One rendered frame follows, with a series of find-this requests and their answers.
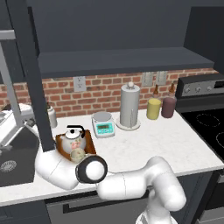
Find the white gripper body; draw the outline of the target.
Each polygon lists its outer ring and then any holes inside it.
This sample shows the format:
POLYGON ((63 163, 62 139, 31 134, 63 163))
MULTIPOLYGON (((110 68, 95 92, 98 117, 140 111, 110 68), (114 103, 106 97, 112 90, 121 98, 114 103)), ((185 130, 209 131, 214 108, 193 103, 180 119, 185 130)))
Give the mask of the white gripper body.
MULTIPOLYGON (((35 124, 32 106, 20 103, 19 107, 23 122, 32 127, 35 124)), ((24 125, 21 127, 17 126, 12 110, 4 109, 0 111, 0 145, 8 145, 23 127, 24 125)))

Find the grey-framed dark cabinet door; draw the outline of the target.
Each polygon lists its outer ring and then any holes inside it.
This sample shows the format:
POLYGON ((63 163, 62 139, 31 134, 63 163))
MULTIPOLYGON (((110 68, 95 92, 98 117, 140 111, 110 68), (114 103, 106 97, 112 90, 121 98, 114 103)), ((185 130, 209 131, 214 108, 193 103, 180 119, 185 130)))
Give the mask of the grey-framed dark cabinet door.
POLYGON ((21 116, 20 107, 18 104, 18 99, 16 97, 14 87, 11 81, 11 76, 7 62, 4 56, 4 50, 2 47, 2 42, 4 40, 13 40, 15 39, 15 32, 13 30, 3 30, 0 31, 0 73, 2 75, 3 84, 7 86, 7 95, 10 100, 11 109, 15 117, 15 121, 18 127, 21 127, 23 123, 23 118, 21 116))

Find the dark grey cabinet door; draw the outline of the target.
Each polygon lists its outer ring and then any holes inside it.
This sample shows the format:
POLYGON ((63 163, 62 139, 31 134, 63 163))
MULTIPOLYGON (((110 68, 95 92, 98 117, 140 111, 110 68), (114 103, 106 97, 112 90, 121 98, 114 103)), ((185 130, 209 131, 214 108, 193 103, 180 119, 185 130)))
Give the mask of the dark grey cabinet door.
POLYGON ((26 0, 6 0, 6 4, 16 36, 17 48, 24 69, 42 149, 43 152, 51 151, 55 147, 26 0))

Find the white floral kettle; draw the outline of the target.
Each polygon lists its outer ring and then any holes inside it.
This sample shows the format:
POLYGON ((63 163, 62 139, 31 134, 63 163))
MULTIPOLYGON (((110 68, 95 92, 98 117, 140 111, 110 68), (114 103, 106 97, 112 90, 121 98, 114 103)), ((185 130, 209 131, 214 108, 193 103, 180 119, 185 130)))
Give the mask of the white floral kettle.
POLYGON ((61 145, 64 152, 70 154, 77 148, 85 149, 86 131, 81 125, 67 125, 66 133, 60 137, 61 145))

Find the pale floral mug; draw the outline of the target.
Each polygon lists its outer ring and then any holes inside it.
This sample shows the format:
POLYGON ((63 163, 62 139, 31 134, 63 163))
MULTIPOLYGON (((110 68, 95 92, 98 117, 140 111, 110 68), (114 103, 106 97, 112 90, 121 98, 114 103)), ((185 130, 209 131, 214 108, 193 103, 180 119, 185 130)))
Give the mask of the pale floral mug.
POLYGON ((86 155, 86 152, 82 148, 76 148, 71 151, 70 158, 73 162, 78 164, 86 155))

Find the brown wooden tray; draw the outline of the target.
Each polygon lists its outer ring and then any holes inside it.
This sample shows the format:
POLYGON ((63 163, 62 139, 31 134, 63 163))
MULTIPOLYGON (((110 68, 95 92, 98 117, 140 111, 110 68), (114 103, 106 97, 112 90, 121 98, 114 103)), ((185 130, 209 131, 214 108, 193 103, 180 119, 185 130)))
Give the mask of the brown wooden tray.
MULTIPOLYGON (((62 139, 60 138, 61 137, 61 134, 58 134, 56 137, 55 137, 55 142, 56 142, 56 146, 57 146, 57 149, 59 151, 59 153, 66 159, 70 160, 70 154, 69 153, 66 153, 65 151, 63 151, 63 148, 62 148, 62 139)), ((95 154, 96 151, 95 151, 95 146, 94 146, 94 143, 93 143, 93 140, 92 140, 92 137, 91 137, 91 133, 88 129, 85 130, 85 138, 86 138, 86 146, 84 148, 84 151, 87 153, 87 154, 95 154)))

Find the dark sink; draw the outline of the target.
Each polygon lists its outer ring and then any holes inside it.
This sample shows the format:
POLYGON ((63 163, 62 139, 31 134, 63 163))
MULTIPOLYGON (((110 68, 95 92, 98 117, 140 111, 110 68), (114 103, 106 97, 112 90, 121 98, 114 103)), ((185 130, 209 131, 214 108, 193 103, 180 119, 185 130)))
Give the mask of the dark sink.
POLYGON ((0 187, 32 183, 39 139, 23 128, 10 145, 10 150, 0 153, 0 187))

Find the silver shaker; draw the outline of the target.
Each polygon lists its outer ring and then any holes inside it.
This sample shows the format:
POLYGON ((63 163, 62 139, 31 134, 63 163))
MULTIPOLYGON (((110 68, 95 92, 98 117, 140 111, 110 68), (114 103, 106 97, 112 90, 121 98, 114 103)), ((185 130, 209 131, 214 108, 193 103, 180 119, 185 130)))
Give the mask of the silver shaker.
POLYGON ((56 112, 53 109, 53 107, 50 107, 48 110, 48 116, 49 116, 49 121, 50 121, 50 125, 52 128, 56 128, 58 123, 57 123, 57 117, 56 117, 56 112))

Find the teal kitchen scale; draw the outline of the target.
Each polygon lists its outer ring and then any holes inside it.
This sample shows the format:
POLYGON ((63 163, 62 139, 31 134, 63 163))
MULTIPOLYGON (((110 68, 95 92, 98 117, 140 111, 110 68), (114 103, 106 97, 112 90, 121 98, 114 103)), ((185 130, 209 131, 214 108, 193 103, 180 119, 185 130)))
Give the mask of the teal kitchen scale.
POLYGON ((109 112, 101 111, 92 114, 92 125, 97 138, 108 138, 115 135, 115 123, 109 112))

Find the grey drawer front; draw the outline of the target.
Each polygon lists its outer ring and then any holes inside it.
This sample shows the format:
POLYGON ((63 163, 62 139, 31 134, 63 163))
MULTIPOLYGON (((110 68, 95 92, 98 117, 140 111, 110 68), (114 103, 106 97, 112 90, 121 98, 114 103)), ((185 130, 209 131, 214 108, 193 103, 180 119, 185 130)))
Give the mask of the grey drawer front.
POLYGON ((78 198, 98 196, 96 191, 46 199, 45 204, 52 224, 135 224, 146 208, 149 191, 139 199, 117 200, 116 204, 83 211, 63 213, 63 205, 78 198))

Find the paper towel holder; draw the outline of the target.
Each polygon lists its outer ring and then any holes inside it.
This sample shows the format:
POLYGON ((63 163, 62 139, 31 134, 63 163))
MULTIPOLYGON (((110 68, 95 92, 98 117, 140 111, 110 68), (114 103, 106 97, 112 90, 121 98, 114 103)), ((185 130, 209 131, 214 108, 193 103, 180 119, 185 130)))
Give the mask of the paper towel holder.
POLYGON ((121 87, 121 107, 120 116, 116 120, 116 125, 122 130, 136 130, 141 123, 138 120, 140 87, 132 81, 121 87))

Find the yellow canister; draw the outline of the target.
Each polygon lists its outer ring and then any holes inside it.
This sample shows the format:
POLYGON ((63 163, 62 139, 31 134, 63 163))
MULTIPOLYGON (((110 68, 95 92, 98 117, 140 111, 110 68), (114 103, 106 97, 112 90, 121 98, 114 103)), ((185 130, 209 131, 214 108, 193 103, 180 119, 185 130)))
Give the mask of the yellow canister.
POLYGON ((157 120, 161 107, 161 101, 157 98, 150 98, 147 105, 147 118, 157 120))

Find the maroon canister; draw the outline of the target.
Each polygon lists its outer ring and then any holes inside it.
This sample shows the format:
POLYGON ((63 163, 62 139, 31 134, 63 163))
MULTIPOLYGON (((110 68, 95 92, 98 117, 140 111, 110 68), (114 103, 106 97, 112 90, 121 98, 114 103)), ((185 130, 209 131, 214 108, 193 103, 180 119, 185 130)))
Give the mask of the maroon canister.
POLYGON ((175 97, 166 97, 163 100, 161 116, 164 118, 171 118, 176 107, 177 99, 175 97))

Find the black stove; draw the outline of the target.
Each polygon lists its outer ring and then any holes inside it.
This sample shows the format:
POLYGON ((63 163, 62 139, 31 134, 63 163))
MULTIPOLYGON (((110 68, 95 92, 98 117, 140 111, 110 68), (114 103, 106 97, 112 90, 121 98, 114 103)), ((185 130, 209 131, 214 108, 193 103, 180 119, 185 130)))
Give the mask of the black stove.
MULTIPOLYGON (((178 79, 176 111, 224 162, 224 74, 178 79)), ((224 168, 214 171, 192 224, 224 224, 224 168)))

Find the grey wall outlet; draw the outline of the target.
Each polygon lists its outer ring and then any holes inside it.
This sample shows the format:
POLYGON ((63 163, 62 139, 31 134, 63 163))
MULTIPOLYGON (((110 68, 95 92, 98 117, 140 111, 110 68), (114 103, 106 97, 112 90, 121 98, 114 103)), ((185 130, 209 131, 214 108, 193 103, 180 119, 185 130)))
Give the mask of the grey wall outlet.
POLYGON ((153 82, 153 72, 145 72, 142 76, 142 86, 151 87, 153 82))
POLYGON ((156 75, 156 84, 159 86, 163 86, 166 84, 166 71, 158 71, 156 75))
POLYGON ((75 92, 84 92, 86 88, 86 78, 84 76, 76 76, 73 78, 73 89, 75 92))

